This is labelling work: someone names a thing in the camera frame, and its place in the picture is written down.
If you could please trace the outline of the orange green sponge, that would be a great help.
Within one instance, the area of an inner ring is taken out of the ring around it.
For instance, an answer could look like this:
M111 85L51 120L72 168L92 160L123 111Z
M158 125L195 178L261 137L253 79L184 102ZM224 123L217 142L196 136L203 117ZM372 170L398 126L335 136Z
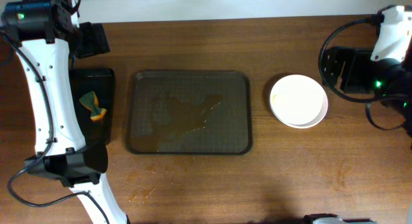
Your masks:
M90 111L90 119L98 122L104 118L107 109L100 107L98 97L94 91L90 91L79 98L79 102Z

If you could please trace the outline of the cream plate with sauce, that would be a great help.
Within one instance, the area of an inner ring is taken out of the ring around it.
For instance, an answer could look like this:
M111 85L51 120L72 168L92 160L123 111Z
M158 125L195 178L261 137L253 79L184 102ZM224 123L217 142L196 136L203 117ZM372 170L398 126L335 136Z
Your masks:
M304 75L288 75L270 90L270 108L287 126L307 129L321 122L328 111L328 97L323 87Z

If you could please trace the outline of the light blue plate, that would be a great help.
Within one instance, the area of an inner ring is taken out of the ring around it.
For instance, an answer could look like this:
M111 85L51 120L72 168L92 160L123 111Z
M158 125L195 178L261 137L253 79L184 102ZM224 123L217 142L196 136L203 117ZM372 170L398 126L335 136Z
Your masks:
M326 116L328 99L318 97L273 97L271 108L276 118L289 127L307 129L316 126Z

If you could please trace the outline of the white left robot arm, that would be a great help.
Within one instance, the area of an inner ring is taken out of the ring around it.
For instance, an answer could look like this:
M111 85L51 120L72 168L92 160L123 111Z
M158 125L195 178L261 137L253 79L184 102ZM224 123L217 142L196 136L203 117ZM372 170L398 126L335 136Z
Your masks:
M18 55L35 119L35 154L24 172L59 180L94 223L128 223L107 179L105 143L87 144L75 114L69 66L109 52L101 24L80 23L79 1L22 0L6 4L1 36Z

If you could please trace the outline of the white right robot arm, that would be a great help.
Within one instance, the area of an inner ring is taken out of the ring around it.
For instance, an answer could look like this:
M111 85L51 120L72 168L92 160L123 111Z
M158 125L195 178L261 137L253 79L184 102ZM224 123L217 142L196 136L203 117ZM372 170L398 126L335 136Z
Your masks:
M386 100L399 100L401 107L405 108L408 102L407 95L383 95L378 98L373 98L371 102L366 103L366 116L368 121L375 127L379 129L384 129L383 127L378 126L371 117L371 103L372 102L383 102ZM310 214L306 215L302 223L304 224L377 224L376 221L370 219L341 219L338 215L335 214Z

